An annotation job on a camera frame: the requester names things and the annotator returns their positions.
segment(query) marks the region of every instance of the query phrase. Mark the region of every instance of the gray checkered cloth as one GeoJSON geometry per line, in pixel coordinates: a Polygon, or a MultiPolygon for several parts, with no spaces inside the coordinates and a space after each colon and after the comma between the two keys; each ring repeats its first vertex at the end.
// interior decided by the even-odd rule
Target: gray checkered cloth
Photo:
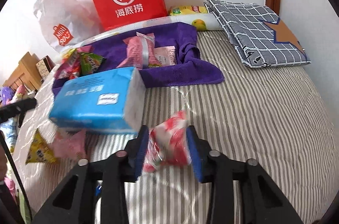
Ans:
{"type": "Polygon", "coordinates": [[[207,0],[213,13],[243,64],[251,68],[305,65],[311,63],[304,49],[284,40],[278,42],[276,32],[264,24],[279,24],[279,17],[267,6],[207,0]]]}

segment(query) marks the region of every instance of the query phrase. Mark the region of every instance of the blue tissue pack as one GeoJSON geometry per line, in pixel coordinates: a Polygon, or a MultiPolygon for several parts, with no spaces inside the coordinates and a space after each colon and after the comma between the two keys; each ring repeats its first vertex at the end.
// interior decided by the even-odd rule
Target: blue tissue pack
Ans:
{"type": "Polygon", "coordinates": [[[66,131],[137,133],[145,85],[134,67],[112,69],[67,81],[55,97],[50,120],[66,131]]]}

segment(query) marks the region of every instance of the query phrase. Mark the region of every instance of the silver screw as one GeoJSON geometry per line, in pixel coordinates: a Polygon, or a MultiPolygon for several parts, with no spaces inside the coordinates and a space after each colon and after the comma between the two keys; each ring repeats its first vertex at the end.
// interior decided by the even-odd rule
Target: silver screw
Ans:
{"type": "Polygon", "coordinates": [[[115,153],[115,155],[116,155],[117,157],[125,157],[125,156],[127,155],[127,152],[126,152],[126,151],[117,151],[117,152],[115,153]]]}
{"type": "Polygon", "coordinates": [[[258,164],[257,160],[253,159],[253,158],[250,158],[247,160],[247,163],[250,165],[250,166],[256,166],[258,164]]]}
{"type": "Polygon", "coordinates": [[[79,166],[86,166],[88,164],[88,160],[83,158],[78,161],[79,166]]]}
{"type": "Polygon", "coordinates": [[[210,156],[212,156],[212,157],[218,157],[218,156],[220,156],[220,152],[219,151],[216,151],[216,150],[211,150],[210,152],[209,152],[209,154],[210,154],[210,156]]]}

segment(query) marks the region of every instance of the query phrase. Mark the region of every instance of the striped bedsheet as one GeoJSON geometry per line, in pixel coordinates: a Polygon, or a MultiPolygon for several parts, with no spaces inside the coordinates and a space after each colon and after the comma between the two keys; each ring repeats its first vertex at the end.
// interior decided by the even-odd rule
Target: striped bedsheet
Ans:
{"type": "MultiPolygon", "coordinates": [[[[251,69],[243,66],[223,32],[199,32],[201,58],[221,69],[225,81],[147,89],[143,124],[155,126],[179,110],[189,124],[229,158],[256,158],[290,200],[304,223],[320,219],[339,189],[337,134],[312,81],[302,67],[251,69]]],[[[37,211],[72,168],[28,164],[26,156],[36,128],[51,142],[56,127],[48,121],[53,105],[53,73],[36,95],[37,109],[26,115],[14,160],[33,210],[37,211]]],[[[94,135],[86,139],[91,161],[122,149],[131,136],[94,135]]],[[[126,183],[130,223],[205,223],[209,184],[199,184],[191,166],[166,167],[126,183]]],[[[238,184],[234,182],[235,222],[240,223],[238,184]]],[[[100,223],[100,206],[96,222],[100,223]]]]}

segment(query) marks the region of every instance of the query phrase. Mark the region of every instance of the wooden headboard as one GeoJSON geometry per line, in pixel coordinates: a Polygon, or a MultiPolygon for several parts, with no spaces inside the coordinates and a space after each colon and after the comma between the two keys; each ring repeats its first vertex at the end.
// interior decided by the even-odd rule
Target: wooden headboard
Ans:
{"type": "Polygon", "coordinates": [[[29,52],[21,60],[18,67],[13,71],[11,76],[6,80],[3,86],[9,86],[16,90],[20,85],[25,85],[30,90],[39,90],[41,86],[41,76],[35,66],[38,62],[29,52]]]}

